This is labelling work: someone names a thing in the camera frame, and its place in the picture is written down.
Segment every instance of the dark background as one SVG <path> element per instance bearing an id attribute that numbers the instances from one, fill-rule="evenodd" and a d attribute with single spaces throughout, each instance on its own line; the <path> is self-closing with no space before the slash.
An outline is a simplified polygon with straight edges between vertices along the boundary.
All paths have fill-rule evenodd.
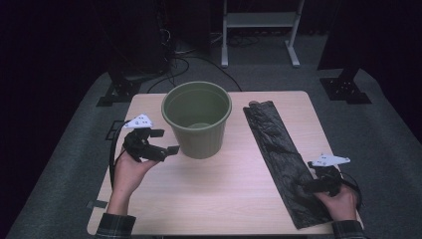
<path id="1" fill-rule="evenodd" d="M 289 0 L 283 5 L 272 0 L 229 2 L 231 11 L 291 10 L 297 4 Z M 114 1 L 103 3 L 115 10 Z M 168 1 L 164 5 L 165 18 L 158 23 L 172 29 L 175 38 L 193 39 L 193 44 L 206 50 L 204 29 L 221 31 L 221 0 Z M 79 102 L 107 71 L 108 60 L 119 59 L 114 47 L 130 46 L 125 39 L 130 36 L 119 27 L 126 25 L 118 25 L 123 10 L 111 11 L 110 22 L 105 23 L 100 21 L 104 12 L 99 15 L 93 6 L 95 1 L 0 0 L 1 110 L 5 119 L 1 149 L 6 152 L 1 159 L 1 213 L 5 218 L 1 237 L 24 206 Z M 421 10 L 421 3 L 414 1 L 308 1 L 300 25 L 300 34 L 327 34 L 332 26 L 320 67 L 343 68 L 350 53 L 357 54 L 362 69 L 379 82 L 419 139 Z M 199 17 L 198 12 L 202 25 L 186 29 L 190 18 Z M 111 45 L 110 37 L 123 39 Z M 149 56 L 139 51 L 127 56 L 139 59 L 142 68 Z"/>

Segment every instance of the green bucket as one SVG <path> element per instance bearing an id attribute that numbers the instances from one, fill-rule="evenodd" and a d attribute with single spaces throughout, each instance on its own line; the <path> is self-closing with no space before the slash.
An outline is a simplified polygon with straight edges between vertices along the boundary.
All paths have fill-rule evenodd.
<path id="1" fill-rule="evenodd" d="M 202 159 L 217 153 L 223 143 L 226 119 L 232 110 L 230 96 L 221 87 L 191 82 L 171 90 L 161 112 L 189 157 Z"/>

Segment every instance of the gray carpet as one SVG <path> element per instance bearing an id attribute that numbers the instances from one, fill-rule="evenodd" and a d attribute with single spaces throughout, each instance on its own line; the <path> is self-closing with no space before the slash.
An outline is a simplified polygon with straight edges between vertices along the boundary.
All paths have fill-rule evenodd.
<path id="1" fill-rule="evenodd" d="M 225 72 L 245 92 L 307 92 L 333 153 L 351 159 L 340 168 L 361 187 L 364 207 L 360 214 L 367 236 L 422 238 L 422 146 L 364 71 L 359 71 L 355 82 L 371 105 L 328 99 L 319 78 L 337 77 L 340 70 L 317 71 L 325 40 L 326 36 L 297 36 L 295 48 L 302 66 L 294 69 L 280 37 L 261 37 L 256 45 L 229 48 Z M 213 48 L 210 56 L 199 56 L 220 64 L 220 48 Z M 208 81 L 229 92 L 239 91 L 214 65 L 198 58 L 185 60 L 189 69 L 174 79 L 176 85 Z M 172 65 L 172 74 L 187 67 L 182 60 Z M 140 92 L 146 93 L 164 77 L 145 82 Z M 8 238 L 91 238 L 86 229 L 91 216 L 87 203 L 97 198 L 107 169 L 110 141 L 105 140 L 106 133 L 114 120 L 124 119 L 129 106 L 96 107 L 109 85 L 104 73 L 81 101 Z M 165 80 L 150 92 L 167 93 L 172 88 Z"/>

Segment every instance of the plaid sleeve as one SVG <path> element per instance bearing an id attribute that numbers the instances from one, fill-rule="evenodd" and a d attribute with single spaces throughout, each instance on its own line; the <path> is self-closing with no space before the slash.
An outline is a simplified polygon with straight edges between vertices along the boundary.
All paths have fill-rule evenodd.
<path id="1" fill-rule="evenodd" d="M 130 238 L 135 217 L 104 213 L 96 238 Z"/>
<path id="2" fill-rule="evenodd" d="M 336 221 L 331 225 L 336 239 L 366 238 L 363 233 L 362 226 L 358 221 Z"/>

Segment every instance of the human hand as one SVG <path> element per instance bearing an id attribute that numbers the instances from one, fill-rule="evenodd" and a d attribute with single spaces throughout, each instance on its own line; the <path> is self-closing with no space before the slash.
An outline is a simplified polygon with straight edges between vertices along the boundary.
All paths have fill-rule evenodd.
<path id="1" fill-rule="evenodd" d="M 356 220 L 356 195 L 354 191 L 342 184 L 340 192 L 334 197 L 324 192 L 317 192 L 314 195 L 325 205 L 334 221 Z"/>
<path id="2" fill-rule="evenodd" d="M 137 162 L 124 151 L 114 169 L 113 189 L 106 212 L 127 215 L 131 194 L 140 185 L 147 171 L 157 163 L 154 160 Z"/>

